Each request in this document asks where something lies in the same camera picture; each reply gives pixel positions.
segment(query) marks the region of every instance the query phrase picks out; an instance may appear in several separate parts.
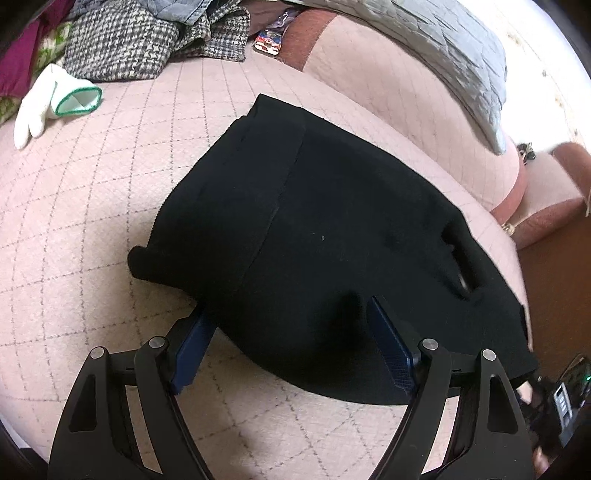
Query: blue gripper pad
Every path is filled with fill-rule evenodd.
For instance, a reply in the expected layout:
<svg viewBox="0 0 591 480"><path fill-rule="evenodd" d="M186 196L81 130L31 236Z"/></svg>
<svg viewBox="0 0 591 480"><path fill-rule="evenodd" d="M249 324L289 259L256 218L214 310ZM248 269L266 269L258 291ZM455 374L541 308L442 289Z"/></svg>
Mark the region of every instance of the blue gripper pad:
<svg viewBox="0 0 591 480"><path fill-rule="evenodd" d="M193 383L216 328L203 313L195 321L177 353L176 369L170 382L174 395L178 395L184 387Z"/></svg>
<svg viewBox="0 0 591 480"><path fill-rule="evenodd" d="M412 395L417 387L413 356L375 297L368 301L365 316L394 384Z"/></svg>

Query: pink cushion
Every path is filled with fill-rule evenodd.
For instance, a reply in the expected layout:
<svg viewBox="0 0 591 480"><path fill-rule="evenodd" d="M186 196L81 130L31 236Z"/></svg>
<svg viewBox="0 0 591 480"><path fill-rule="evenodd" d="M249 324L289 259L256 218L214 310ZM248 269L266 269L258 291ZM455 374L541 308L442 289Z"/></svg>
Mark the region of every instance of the pink cushion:
<svg viewBox="0 0 591 480"><path fill-rule="evenodd" d="M515 227L512 238L518 249L537 242L584 212L581 192L552 155L538 153L526 169L527 190L509 219Z"/></svg>
<svg viewBox="0 0 591 480"><path fill-rule="evenodd" d="M302 22L313 25L321 14L303 15L290 28ZM409 138L499 223L515 212L525 178L520 176L521 162L511 139L506 139L504 155L492 153L482 131L453 94L397 42L358 20L337 15L318 37L303 71Z"/></svg>
<svg viewBox="0 0 591 480"><path fill-rule="evenodd" d="M526 303L515 245L439 165L309 75L247 57L173 63L155 80L104 84L96 112L50 121L23 152L12 144L14 122L0 128L0 411L45 458L91 347L137 348L190 311L182 292L133 279L126 253L146 244L173 186L259 93L303 106L425 176L461 208ZM178 401L218 480L368 478L405 409L305 393L256 367L221 334ZM446 407L428 468L443 458L455 405ZM145 428L138 436L155 466Z"/></svg>

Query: metal screw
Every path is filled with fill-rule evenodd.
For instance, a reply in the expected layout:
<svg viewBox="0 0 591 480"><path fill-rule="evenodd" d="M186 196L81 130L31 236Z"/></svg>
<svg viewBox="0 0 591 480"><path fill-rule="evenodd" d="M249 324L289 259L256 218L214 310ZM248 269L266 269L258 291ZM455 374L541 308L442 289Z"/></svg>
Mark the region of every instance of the metal screw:
<svg viewBox="0 0 591 480"><path fill-rule="evenodd" d="M105 354L105 349L102 348L101 346L95 346L91 351L90 351L90 358L94 358L95 360L97 358L102 357Z"/></svg>
<svg viewBox="0 0 591 480"><path fill-rule="evenodd" d="M485 348L482 351L482 356L484 358L486 358L487 360L490 360L491 362L493 362L495 360L495 358L496 358L496 353L493 352L492 350L489 350L488 348Z"/></svg>
<svg viewBox="0 0 591 480"><path fill-rule="evenodd" d="M152 337L148 342L148 345L151 348L160 348L161 346L164 346L164 342L164 337Z"/></svg>
<svg viewBox="0 0 591 480"><path fill-rule="evenodd" d="M425 338L423 340L423 346L427 350L437 350L437 348L439 347L439 344L437 343L436 340L433 340L432 338Z"/></svg>

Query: green patterned fabric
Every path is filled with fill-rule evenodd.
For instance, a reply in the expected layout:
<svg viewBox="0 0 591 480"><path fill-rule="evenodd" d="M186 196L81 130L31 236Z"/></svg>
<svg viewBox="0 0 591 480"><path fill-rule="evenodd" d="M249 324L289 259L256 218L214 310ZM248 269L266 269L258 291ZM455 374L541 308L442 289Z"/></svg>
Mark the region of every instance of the green patterned fabric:
<svg viewBox="0 0 591 480"><path fill-rule="evenodd" d="M72 22L62 23L41 39L33 64L31 85L47 65L64 54L71 28ZM20 98L0 97L0 125L18 112L20 104Z"/></svg>

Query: green glove cuff trim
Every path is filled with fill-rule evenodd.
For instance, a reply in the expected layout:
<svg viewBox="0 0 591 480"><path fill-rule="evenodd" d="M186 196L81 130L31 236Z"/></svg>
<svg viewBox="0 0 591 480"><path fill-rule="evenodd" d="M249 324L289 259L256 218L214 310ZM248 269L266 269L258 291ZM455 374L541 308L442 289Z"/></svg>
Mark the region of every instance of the green glove cuff trim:
<svg viewBox="0 0 591 480"><path fill-rule="evenodd" d="M95 102L92 103L92 105L90 105L88 108L86 109L78 109L78 110L66 110L66 111L61 111L61 106L65 103L65 101L68 100L69 97L71 97L72 95L75 95L77 93L80 92L90 92L90 91L95 91L98 94L98 98L96 99ZM60 103L57 104L56 107L56 116L67 116L67 115L83 115L84 113L91 113L94 112L100 105L100 101L103 97L103 90L99 87L83 87L83 88L77 88L76 90L72 91L69 95L67 95L66 97L64 97Z"/></svg>

